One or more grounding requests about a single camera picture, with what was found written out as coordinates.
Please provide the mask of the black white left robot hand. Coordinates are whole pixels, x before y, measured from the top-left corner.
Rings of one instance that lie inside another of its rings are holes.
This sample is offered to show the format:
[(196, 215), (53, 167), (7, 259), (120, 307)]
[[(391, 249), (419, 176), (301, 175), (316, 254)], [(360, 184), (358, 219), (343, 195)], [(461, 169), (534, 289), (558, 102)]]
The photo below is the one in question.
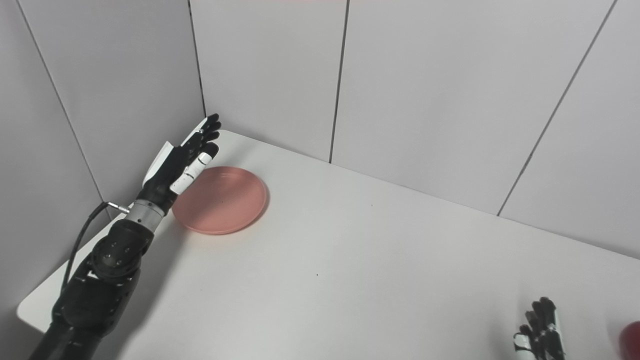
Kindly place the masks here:
[(205, 117), (180, 145), (167, 141), (151, 162), (142, 181), (142, 190), (135, 199), (166, 215), (178, 196), (216, 157), (220, 148), (215, 141), (221, 127), (220, 116), (214, 113)]

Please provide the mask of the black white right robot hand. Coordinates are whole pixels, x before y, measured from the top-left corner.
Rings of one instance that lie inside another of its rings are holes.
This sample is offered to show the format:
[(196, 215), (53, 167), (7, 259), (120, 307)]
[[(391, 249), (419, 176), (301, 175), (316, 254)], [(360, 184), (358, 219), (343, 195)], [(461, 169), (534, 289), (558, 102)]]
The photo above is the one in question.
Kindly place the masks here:
[(555, 303), (542, 296), (525, 312), (526, 323), (512, 337), (516, 360), (566, 360)]

